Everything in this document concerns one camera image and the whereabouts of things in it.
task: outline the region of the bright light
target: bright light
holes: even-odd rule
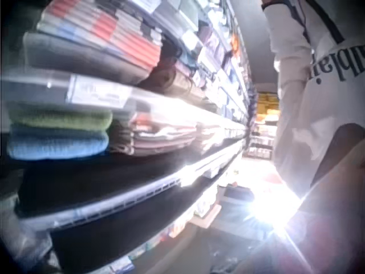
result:
[[[191,186],[198,178],[197,172],[192,166],[185,166],[180,172],[180,186],[182,187]]]
[[[278,233],[281,233],[300,205],[301,200],[282,186],[281,189],[271,193],[255,195],[252,210],[258,220],[271,224]]]

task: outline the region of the sleeve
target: sleeve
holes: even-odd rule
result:
[[[303,92],[310,76],[311,46],[304,35],[304,26],[293,18],[292,6],[280,2],[271,1],[263,8],[269,25],[271,50],[275,54],[274,67],[279,73],[281,113],[273,162],[282,178],[287,179],[285,163],[291,161],[288,144],[293,142],[293,128],[297,126]]]
[[[286,91],[300,94],[310,73],[311,46],[304,33],[305,28],[292,17],[291,6],[276,4],[266,6],[266,15],[275,54],[274,67],[279,73],[278,95],[282,99]]]

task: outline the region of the black shelf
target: black shelf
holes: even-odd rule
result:
[[[244,146],[227,140],[204,156],[190,148],[134,158],[105,155],[31,164],[19,190],[21,222],[37,231],[72,227],[127,209],[229,161]]]
[[[68,273],[86,273],[128,255],[189,210],[233,160],[213,179],[200,177],[189,187],[175,186],[127,210],[52,232],[61,267]]]

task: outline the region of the green towel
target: green towel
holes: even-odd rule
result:
[[[106,130],[112,122],[112,112],[43,110],[28,106],[10,107],[9,117],[13,123],[29,127],[88,131]]]

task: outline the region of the black lettering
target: black lettering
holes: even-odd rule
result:
[[[335,53],[331,53],[330,57],[332,58],[333,63],[335,64],[336,70],[337,70],[337,74],[338,74],[338,78],[340,79],[341,82],[345,81],[345,77],[343,76],[342,73],[342,69],[336,59],[336,54]]]
[[[363,56],[363,58],[365,58],[365,45],[364,46],[358,46],[357,47],[361,53],[361,55]]]
[[[355,77],[359,75],[358,71],[356,70],[355,64],[352,61],[352,57],[351,57],[348,49],[339,50],[337,52],[337,58],[338,58],[339,64],[342,66],[343,69],[345,69],[345,70],[351,69],[352,72],[354,73]]]
[[[329,65],[330,58],[328,56],[324,57],[322,60],[318,62],[319,68],[324,73],[330,73],[333,71],[333,66]]]
[[[314,72],[314,76],[315,77],[319,76],[319,72],[318,72],[318,69],[317,69],[317,65],[313,65],[313,72]]]
[[[351,50],[352,54],[354,55],[356,64],[358,64],[358,68],[359,68],[360,73],[363,73],[365,71],[365,67],[363,65],[363,62],[360,59],[360,56],[359,56],[358,51],[356,50],[356,48],[358,48],[358,47],[352,47],[352,48],[350,48],[350,50]]]
[[[313,65],[313,73],[314,73],[314,76],[311,79],[313,79],[314,77],[318,77],[319,76],[317,64],[316,65]],[[315,81],[316,81],[317,84],[321,84],[322,83],[322,80],[320,78],[317,78]]]

